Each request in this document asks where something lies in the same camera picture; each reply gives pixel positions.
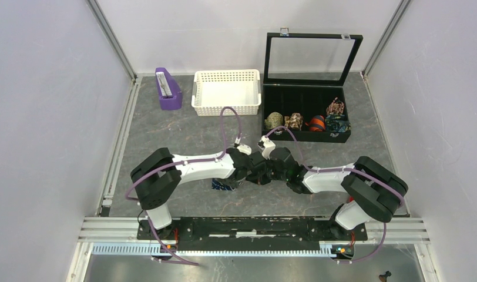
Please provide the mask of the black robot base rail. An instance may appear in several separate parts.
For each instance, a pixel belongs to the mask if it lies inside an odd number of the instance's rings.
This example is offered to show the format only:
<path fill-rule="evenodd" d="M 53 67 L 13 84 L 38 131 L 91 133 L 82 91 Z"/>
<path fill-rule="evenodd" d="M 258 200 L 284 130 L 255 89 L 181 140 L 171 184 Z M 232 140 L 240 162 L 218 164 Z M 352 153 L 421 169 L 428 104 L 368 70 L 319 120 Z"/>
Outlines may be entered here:
<path fill-rule="evenodd" d="M 321 241 L 366 241 L 364 224 L 346 230 L 323 217 L 179 217 L 157 231 L 178 251 L 318 250 Z"/>

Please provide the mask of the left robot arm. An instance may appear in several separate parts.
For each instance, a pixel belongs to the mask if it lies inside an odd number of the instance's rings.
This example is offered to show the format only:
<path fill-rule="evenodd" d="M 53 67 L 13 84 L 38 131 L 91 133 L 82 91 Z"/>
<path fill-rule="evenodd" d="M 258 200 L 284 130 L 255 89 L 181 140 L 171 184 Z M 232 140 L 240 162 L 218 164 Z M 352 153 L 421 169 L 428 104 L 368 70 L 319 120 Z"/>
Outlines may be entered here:
<path fill-rule="evenodd" d="M 147 213 L 151 231 L 159 239 L 168 239 L 174 224 L 167 201 L 184 183 L 213 179 L 221 190 L 233 190 L 249 176 L 262 174 L 266 159 L 260 152 L 244 153 L 231 147 L 210 155 L 172 154 L 166 147 L 157 149 L 130 173 L 136 201 Z"/>

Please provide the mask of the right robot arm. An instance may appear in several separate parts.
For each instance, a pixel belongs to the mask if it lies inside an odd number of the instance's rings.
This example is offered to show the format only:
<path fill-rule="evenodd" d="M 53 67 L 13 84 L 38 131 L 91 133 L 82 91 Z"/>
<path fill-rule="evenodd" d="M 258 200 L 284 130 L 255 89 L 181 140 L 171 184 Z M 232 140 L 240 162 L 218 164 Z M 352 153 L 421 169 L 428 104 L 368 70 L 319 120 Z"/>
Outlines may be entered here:
<path fill-rule="evenodd" d="M 409 190 L 401 178 L 368 156 L 345 166 L 323 168 L 299 164 L 286 147 L 264 149 L 261 155 L 266 163 L 262 181 L 282 181 L 297 194 L 337 192 L 352 198 L 336 209 L 328 225 L 337 240 L 371 219 L 390 222 Z"/>

